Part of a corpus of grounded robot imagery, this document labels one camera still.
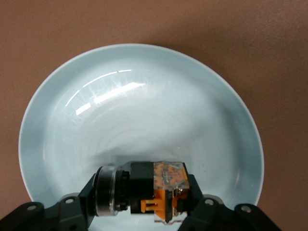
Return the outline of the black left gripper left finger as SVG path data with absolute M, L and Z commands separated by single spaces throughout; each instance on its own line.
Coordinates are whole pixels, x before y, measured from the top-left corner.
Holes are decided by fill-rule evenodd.
M 87 231 L 102 206 L 101 168 L 77 195 L 66 195 L 46 208 L 40 202 L 18 206 L 0 220 L 2 231 Z

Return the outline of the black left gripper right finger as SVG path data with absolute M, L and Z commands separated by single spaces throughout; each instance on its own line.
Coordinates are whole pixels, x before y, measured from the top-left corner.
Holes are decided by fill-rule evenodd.
M 257 206 L 238 204 L 233 210 L 214 195 L 203 195 L 194 175 L 188 176 L 192 203 L 180 231 L 279 231 Z

